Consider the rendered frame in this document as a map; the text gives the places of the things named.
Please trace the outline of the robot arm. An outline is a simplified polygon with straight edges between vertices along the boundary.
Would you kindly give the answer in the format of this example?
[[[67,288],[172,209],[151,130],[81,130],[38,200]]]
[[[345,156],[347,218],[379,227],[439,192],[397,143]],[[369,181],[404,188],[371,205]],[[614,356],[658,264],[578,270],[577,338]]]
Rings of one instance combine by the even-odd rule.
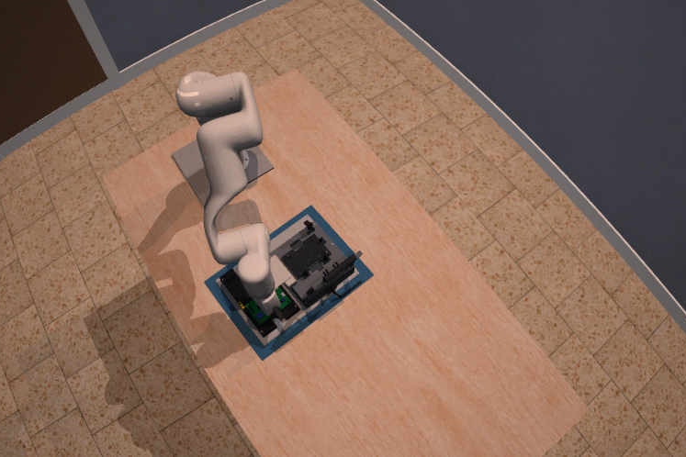
[[[267,298],[281,284],[291,289],[297,281],[276,255],[269,258],[270,235],[264,224],[220,234],[215,225],[219,211],[248,184],[245,171],[249,156],[245,150],[263,141],[249,77],[244,72],[218,77],[209,72],[191,72],[179,81],[176,101],[182,112],[196,117],[200,125],[197,144],[211,187],[204,230],[215,261],[222,265],[238,262],[237,274],[254,299]]]

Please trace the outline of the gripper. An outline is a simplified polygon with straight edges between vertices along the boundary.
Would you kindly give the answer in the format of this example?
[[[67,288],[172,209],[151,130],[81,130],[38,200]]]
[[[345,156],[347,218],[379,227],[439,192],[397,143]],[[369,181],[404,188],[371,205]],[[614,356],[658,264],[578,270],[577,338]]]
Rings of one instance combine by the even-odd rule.
[[[283,313],[280,309],[281,303],[274,289],[273,293],[265,299],[253,299],[257,305],[264,311],[267,316],[271,316],[272,319],[279,318],[284,319]],[[273,313],[273,310],[275,311]],[[273,313],[273,314],[272,314]],[[272,314],[272,315],[271,315]]]

